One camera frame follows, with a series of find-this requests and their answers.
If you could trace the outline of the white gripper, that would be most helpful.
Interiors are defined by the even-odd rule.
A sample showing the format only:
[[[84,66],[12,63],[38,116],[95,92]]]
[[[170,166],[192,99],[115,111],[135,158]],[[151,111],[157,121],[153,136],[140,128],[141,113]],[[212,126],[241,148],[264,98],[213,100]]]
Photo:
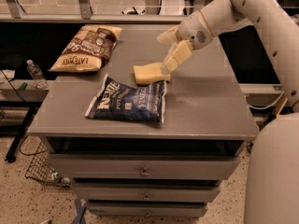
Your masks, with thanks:
[[[173,26],[159,34],[157,41],[160,44],[175,43],[170,47],[170,50],[163,60],[161,66],[162,74],[171,74],[192,55],[193,49],[201,49],[210,44],[212,40],[213,34],[201,11],[193,12],[184,19],[179,26]]]

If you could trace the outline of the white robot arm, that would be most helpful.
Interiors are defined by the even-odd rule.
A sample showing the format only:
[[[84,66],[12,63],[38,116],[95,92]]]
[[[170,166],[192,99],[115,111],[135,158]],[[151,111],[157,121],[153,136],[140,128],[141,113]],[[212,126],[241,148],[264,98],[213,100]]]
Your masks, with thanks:
[[[188,40],[193,49],[201,49],[214,37],[248,23],[254,26],[292,110],[298,113],[299,26],[277,0],[214,0],[193,12],[157,37],[159,43],[171,46],[161,72],[170,74],[183,63],[175,56],[181,41]]]

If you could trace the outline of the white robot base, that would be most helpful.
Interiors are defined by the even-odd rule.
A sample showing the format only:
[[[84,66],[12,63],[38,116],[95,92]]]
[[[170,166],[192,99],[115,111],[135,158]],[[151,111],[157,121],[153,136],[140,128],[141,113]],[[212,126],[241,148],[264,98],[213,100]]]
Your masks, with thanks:
[[[299,224],[299,114],[258,134],[249,158],[244,224]]]

